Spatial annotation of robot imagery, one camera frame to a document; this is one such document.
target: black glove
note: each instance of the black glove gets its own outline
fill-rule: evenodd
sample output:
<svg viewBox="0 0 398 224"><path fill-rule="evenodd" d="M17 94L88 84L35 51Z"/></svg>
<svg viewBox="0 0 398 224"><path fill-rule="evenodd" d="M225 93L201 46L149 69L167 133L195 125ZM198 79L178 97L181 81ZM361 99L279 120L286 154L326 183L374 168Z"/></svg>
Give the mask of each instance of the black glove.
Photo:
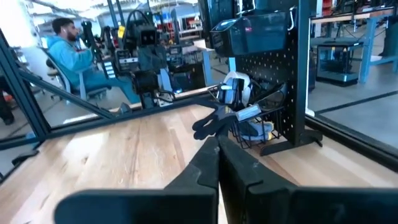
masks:
<svg viewBox="0 0 398 224"><path fill-rule="evenodd" d="M215 110L206 118L203 118L192 125L195 131L193 137L195 139L203 140L207 136L228 134L231 125L237 120L236 114L228 106L221 103L198 100L195 102L198 105L214 108Z"/></svg>

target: man's hair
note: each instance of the man's hair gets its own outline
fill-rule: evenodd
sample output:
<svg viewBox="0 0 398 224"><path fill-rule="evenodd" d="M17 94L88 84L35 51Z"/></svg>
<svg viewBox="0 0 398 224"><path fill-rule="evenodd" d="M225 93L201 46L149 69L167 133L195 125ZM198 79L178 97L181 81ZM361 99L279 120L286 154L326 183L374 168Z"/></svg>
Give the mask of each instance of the man's hair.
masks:
<svg viewBox="0 0 398 224"><path fill-rule="evenodd" d="M57 18L52 21L52 29L56 34L61 33L61 27L73 23L73 20L68 18Z"/></svg>

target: light blue hoodie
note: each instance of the light blue hoodie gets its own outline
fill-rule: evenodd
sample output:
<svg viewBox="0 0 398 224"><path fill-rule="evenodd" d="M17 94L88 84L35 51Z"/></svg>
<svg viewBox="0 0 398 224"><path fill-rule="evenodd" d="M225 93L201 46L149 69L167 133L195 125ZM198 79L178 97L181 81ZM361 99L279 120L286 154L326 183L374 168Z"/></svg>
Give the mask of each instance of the light blue hoodie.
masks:
<svg viewBox="0 0 398 224"><path fill-rule="evenodd" d="M74 87L79 85L78 72L85 70L93 64L93 53L90 50L77 52L74 46L59 36L47 37L49 54L67 76ZM94 70L85 71L86 75L91 75Z"/></svg>

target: man's beard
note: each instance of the man's beard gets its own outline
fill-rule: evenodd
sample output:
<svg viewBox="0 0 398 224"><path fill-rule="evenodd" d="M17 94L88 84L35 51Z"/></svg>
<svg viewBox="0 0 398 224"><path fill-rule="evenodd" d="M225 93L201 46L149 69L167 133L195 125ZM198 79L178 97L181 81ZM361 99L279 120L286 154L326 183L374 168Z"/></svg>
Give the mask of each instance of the man's beard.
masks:
<svg viewBox="0 0 398 224"><path fill-rule="evenodd" d="M68 32L68 34L67 34L67 39L68 39L70 42L76 42L76 41L77 41L77 36L75 36L75 35L71 34L70 32Z"/></svg>

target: workbench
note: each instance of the workbench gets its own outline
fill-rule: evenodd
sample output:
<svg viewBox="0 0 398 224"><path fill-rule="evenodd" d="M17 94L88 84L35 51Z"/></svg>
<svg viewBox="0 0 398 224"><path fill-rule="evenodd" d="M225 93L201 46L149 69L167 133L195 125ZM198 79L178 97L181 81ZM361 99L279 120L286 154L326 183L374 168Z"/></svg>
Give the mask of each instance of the workbench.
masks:
<svg viewBox="0 0 398 224"><path fill-rule="evenodd" d="M369 76L369 68L372 65L380 65L383 63L387 62L393 62L392 70L393 72L398 72L398 49L396 49L396 54L391 57L378 57L378 56L372 56L372 48L373 48L373 42L374 42L374 37L375 37L375 31L376 31L376 26L377 22L385 17L388 16L393 16L394 10L391 7L387 8L382 8L374 11L368 11L368 12L359 12L352 16L350 13L346 14L340 14L337 16L326 16L326 17L315 17L311 18L311 23L312 24L318 24L318 23L329 23L329 22L343 22L343 21L351 21L352 19L357 20L357 19L366 19L367 24L366 24L366 31L365 35L358 39L354 37L344 37L344 38L339 38L338 40L341 41L362 41L363 42L363 51L362 51L362 62L361 62L361 68L359 71L359 82L360 83L366 83L366 80L368 79ZM330 38L330 32L328 32L328 37L326 38L315 38L311 40L311 45L318 45L319 43L322 43L324 41L330 41L334 40L334 38Z"/></svg>
<svg viewBox="0 0 398 224"><path fill-rule="evenodd" d="M192 105L45 141L0 186L0 223L51 224L57 203L83 189L165 187L203 144L191 127L210 112ZM297 185L398 187L396 173L328 138L322 148L247 152ZM227 223L222 200L219 223Z"/></svg>

